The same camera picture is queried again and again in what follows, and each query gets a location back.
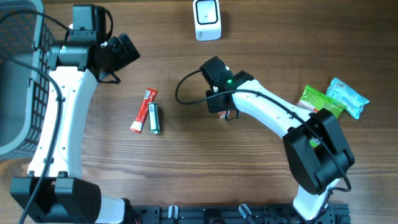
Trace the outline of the orange tissue pack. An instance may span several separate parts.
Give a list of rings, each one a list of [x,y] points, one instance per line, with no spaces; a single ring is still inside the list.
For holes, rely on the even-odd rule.
[[[225,119],[226,111],[220,111],[220,112],[218,113],[218,115],[219,115],[220,119]]]

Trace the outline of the red white box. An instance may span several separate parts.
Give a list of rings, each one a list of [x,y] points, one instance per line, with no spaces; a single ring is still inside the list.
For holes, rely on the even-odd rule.
[[[142,127],[148,115],[148,104],[154,101],[156,95],[157,90],[152,88],[146,89],[141,107],[139,108],[138,114],[130,127],[131,131],[139,134],[142,132]]]

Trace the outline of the green white box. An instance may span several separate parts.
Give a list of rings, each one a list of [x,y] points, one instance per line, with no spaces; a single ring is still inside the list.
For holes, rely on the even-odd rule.
[[[160,134],[160,119],[159,119],[159,108],[154,102],[148,104],[149,109],[149,122],[150,132],[152,134]]]

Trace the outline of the green snack bag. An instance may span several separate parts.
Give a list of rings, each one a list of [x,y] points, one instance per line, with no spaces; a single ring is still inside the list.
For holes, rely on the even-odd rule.
[[[314,113],[310,116],[308,125],[325,143],[333,144],[333,147],[330,148],[333,152],[336,152],[338,146],[346,144],[346,139],[337,121],[341,112],[346,108],[343,103],[307,85],[297,106]]]

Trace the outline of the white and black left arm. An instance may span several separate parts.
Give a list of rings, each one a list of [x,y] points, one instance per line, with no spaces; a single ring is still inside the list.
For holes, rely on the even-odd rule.
[[[39,145],[25,177],[15,177],[10,193],[23,208],[21,221],[36,223],[135,223],[126,198],[101,193],[82,178],[81,144],[91,97],[100,75],[139,58],[126,34],[112,35],[113,18],[104,7],[76,4],[73,25],[50,48],[45,74],[48,102]]]

